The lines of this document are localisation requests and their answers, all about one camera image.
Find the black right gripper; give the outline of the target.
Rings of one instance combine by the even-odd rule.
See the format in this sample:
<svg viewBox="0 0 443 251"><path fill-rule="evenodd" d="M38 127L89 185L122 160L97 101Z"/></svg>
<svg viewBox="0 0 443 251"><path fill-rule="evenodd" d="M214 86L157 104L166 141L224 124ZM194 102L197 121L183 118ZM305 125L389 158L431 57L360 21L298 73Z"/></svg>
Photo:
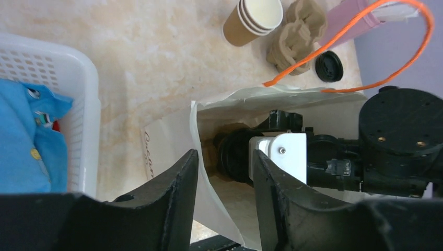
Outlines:
<svg viewBox="0 0 443 251"><path fill-rule="evenodd" d="M271 110L269 116L254 131L259 132L291 132L305 133L308 138L314 136L313 127L303 126L303 116L296 112L283 110Z"/></svg>

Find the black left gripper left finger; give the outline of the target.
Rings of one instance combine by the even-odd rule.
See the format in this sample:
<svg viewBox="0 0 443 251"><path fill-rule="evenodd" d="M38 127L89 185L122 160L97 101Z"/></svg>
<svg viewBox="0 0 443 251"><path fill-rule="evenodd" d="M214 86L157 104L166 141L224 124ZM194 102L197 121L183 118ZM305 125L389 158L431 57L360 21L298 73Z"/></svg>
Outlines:
<svg viewBox="0 0 443 251"><path fill-rule="evenodd" d="M188 250L198 167L191 149L111 202L77 192L2 195L1 250Z"/></svg>

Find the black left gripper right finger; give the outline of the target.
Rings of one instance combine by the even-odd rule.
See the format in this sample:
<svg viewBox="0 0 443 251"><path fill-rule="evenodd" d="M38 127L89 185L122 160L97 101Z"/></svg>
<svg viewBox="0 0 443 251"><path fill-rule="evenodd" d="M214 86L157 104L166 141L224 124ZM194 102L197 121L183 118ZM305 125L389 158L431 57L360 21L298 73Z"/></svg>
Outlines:
<svg viewBox="0 0 443 251"><path fill-rule="evenodd" d="M442 200L327 196L253 152L263 250L442 250Z"/></svg>

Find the paper takeout bag orange handles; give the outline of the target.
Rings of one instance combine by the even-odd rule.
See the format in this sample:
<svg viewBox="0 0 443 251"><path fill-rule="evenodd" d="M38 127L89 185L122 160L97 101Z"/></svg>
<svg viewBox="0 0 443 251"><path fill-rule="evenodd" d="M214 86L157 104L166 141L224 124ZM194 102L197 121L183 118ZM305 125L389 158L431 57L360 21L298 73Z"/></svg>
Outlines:
<svg viewBox="0 0 443 251"><path fill-rule="evenodd" d="M194 219L247 248L261 250L253 188L216 169L210 141L221 129L255 126L272 109L300 112L306 125L340 137L357 135L357 111L367 98L361 92L323 93L320 88L250 87L193 101L143 130L149 178L166 171L189 149L199 153Z"/></svg>

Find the stack of paper cups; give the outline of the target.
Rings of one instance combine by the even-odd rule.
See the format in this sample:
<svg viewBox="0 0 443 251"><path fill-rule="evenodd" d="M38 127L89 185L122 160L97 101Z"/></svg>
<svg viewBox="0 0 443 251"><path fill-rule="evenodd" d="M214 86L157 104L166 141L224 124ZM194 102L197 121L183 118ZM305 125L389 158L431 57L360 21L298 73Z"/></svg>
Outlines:
<svg viewBox="0 0 443 251"><path fill-rule="evenodd" d="M242 47L259 37L269 35L283 20L279 0L240 0L223 25L224 38Z"/></svg>

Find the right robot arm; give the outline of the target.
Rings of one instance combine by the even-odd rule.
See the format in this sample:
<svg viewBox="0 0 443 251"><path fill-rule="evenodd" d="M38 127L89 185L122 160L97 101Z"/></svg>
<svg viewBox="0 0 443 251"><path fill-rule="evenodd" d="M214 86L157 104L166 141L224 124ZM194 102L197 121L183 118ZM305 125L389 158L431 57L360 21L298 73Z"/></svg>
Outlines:
<svg viewBox="0 0 443 251"><path fill-rule="evenodd" d="M442 99L388 86L368 99L358 139L307 135L307 184L382 195L421 197L428 184L442 196Z"/></svg>

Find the black lid stack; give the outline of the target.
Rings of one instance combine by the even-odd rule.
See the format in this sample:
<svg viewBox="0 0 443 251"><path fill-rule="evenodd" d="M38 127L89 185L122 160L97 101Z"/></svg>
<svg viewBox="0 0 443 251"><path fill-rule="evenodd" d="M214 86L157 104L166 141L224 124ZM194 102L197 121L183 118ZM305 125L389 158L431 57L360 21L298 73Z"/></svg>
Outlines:
<svg viewBox="0 0 443 251"><path fill-rule="evenodd" d="M338 82L344 74L342 62L333 51L320 54L315 60L314 68L318 78L326 83Z"/></svg>

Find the brown pulp cup carrier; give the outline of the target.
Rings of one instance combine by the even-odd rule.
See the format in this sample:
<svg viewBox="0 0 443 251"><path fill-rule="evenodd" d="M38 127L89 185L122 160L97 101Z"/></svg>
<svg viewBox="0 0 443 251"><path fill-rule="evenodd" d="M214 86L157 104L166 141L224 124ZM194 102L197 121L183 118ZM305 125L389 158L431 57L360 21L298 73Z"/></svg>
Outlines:
<svg viewBox="0 0 443 251"><path fill-rule="evenodd" d="M283 72L314 52L314 43L327 27L326 13L316 1L294 1L285 12L283 26L274 36L266 60Z"/></svg>

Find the pink straw holder cup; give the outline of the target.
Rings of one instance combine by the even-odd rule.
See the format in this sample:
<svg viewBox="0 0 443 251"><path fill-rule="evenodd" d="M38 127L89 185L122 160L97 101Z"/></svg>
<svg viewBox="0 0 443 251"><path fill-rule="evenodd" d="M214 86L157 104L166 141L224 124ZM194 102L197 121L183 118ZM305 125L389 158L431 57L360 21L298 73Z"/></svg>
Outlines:
<svg viewBox="0 0 443 251"><path fill-rule="evenodd" d="M327 12L328 26L323 37L318 41L320 46L329 42L352 18L370 5L367 0L344 0ZM352 28L341 36L330 48L338 46L348 40L355 39L373 28L380 26L382 22L373 14L368 13L361 18Z"/></svg>

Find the blue snack bag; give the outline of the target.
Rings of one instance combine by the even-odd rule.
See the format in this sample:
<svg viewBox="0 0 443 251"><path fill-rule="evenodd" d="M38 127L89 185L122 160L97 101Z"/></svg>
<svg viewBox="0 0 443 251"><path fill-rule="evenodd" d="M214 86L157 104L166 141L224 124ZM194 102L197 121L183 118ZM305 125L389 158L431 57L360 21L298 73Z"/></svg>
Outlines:
<svg viewBox="0 0 443 251"><path fill-rule="evenodd" d="M73 99L1 80L1 193L66 192L68 150L54 126Z"/></svg>

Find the white plastic basket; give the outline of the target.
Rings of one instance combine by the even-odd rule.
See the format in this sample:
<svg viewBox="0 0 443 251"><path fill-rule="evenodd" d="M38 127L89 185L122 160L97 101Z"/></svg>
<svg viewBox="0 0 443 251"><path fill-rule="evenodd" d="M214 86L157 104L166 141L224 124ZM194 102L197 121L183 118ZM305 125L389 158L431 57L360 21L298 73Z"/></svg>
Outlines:
<svg viewBox="0 0 443 251"><path fill-rule="evenodd" d="M59 124L67 190L96 197L101 103L92 61L62 44L1 33L1 79L50 92L51 111L38 109L34 115L47 127Z"/></svg>

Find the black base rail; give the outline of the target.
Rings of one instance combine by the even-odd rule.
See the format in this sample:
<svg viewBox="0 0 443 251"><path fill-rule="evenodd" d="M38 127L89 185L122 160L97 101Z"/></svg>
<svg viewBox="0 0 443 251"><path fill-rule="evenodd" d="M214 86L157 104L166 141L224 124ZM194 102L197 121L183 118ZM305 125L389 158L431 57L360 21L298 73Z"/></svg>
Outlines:
<svg viewBox="0 0 443 251"><path fill-rule="evenodd" d="M253 251L222 235L197 241L190 244L189 251Z"/></svg>

